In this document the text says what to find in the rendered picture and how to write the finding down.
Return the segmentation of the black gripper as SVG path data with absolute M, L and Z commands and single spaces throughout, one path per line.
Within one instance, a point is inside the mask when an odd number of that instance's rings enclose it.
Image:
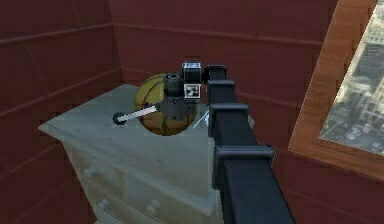
M 160 103 L 160 111 L 165 115 L 167 120 L 182 121 L 187 117 L 187 105 L 184 98 L 184 82 L 177 73 L 168 73 L 163 77 L 164 81 L 164 98 Z M 136 110 L 131 113 L 117 112 L 113 115 L 113 122 L 116 125 L 124 125 L 128 120 L 132 120 L 157 111 L 154 105 Z M 202 121 L 206 125 L 209 124 L 209 111 L 193 125 L 196 128 Z

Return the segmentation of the yellow basketball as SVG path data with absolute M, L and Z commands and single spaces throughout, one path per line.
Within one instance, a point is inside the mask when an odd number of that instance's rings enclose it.
M 156 74 L 146 79 L 139 87 L 134 100 L 136 110 L 141 110 L 149 104 L 160 102 L 164 99 L 165 73 Z M 173 136 L 186 130 L 196 118 L 196 113 L 184 117 L 182 120 L 166 118 L 162 112 L 153 112 L 138 120 L 149 132 L 160 136 Z

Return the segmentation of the pale grey chest of drawers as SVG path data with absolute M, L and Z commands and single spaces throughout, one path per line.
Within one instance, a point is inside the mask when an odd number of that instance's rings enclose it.
M 159 136 L 138 120 L 114 124 L 114 113 L 134 110 L 136 92 L 121 85 L 39 127 L 62 143 L 95 224 L 223 224 L 207 125 Z

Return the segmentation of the wooden framed window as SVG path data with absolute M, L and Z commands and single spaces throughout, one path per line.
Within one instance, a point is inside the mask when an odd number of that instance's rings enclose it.
M 288 150 L 384 181 L 384 156 L 326 138 L 332 107 L 365 90 L 352 77 L 380 0 L 338 0 Z

